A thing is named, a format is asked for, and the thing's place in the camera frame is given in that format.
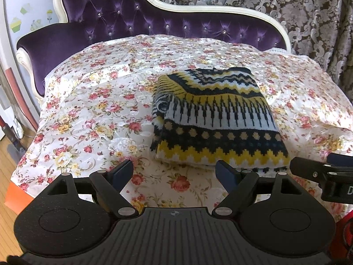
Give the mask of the yellow navy patterned knit sweater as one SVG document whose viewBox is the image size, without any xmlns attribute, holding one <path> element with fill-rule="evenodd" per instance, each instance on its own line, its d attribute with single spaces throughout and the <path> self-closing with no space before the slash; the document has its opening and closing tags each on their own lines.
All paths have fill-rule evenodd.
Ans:
<svg viewBox="0 0 353 265">
<path fill-rule="evenodd" d="M 156 159 L 268 172 L 290 155 L 251 71 L 187 69 L 159 76 L 153 92 L 151 151 Z"/>
</svg>

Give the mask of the floral bed cover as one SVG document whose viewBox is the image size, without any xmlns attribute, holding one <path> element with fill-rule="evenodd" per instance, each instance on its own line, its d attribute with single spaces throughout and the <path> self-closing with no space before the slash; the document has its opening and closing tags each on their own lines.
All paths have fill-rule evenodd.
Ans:
<svg viewBox="0 0 353 265">
<path fill-rule="evenodd" d="M 135 171 L 123 196 L 136 209 L 214 208 L 226 192 L 213 171 L 154 159 L 152 94 L 159 75 L 234 66 L 254 75 L 290 154 L 321 161 L 352 154 L 352 105 L 308 57 L 139 35 L 91 45 L 49 73 L 38 131 L 11 181 L 34 198 L 62 173 L 87 177 L 129 159 Z"/>
</svg>

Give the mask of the orange bed base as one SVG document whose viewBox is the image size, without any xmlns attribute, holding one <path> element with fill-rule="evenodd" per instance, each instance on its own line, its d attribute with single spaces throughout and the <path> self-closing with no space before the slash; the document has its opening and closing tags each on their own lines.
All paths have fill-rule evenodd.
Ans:
<svg viewBox="0 0 353 265">
<path fill-rule="evenodd" d="M 16 186 L 12 181 L 9 183 L 4 204 L 11 209 L 15 214 L 21 213 L 24 208 L 32 202 L 33 197 L 28 195 L 20 187 Z"/>
</svg>

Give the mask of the brown silver damask curtain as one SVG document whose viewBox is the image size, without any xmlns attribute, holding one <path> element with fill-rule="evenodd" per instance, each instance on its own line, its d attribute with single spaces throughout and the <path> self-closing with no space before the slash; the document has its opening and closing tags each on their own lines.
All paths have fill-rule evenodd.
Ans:
<svg viewBox="0 0 353 265">
<path fill-rule="evenodd" d="M 287 31 L 293 53 L 318 62 L 352 98 L 352 0 L 161 0 L 174 5 L 244 7 L 265 13 Z"/>
</svg>

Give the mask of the purple tufted white-framed headboard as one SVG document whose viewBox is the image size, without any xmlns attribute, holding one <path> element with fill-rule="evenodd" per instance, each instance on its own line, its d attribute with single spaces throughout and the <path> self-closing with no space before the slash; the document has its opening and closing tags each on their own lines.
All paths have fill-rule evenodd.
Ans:
<svg viewBox="0 0 353 265">
<path fill-rule="evenodd" d="M 90 44 L 140 34 L 213 38 L 259 50 L 291 51 L 284 27 L 259 11 L 231 6 L 178 6 L 160 0 L 53 0 L 57 23 L 17 42 L 16 59 L 30 76 L 38 101 L 45 77 Z"/>
</svg>

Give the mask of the white door with cupcake stickers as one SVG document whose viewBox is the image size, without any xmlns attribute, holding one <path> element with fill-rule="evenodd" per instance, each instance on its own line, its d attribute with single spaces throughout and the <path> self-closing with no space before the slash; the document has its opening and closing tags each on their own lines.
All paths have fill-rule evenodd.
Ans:
<svg viewBox="0 0 353 265">
<path fill-rule="evenodd" d="M 17 62 L 16 45 L 22 36 L 58 21 L 53 0 L 1 0 L 1 68 L 8 72 L 5 78 L 15 79 L 19 88 L 10 90 L 16 119 L 32 131 L 39 123 L 40 105 L 28 71 Z"/>
</svg>

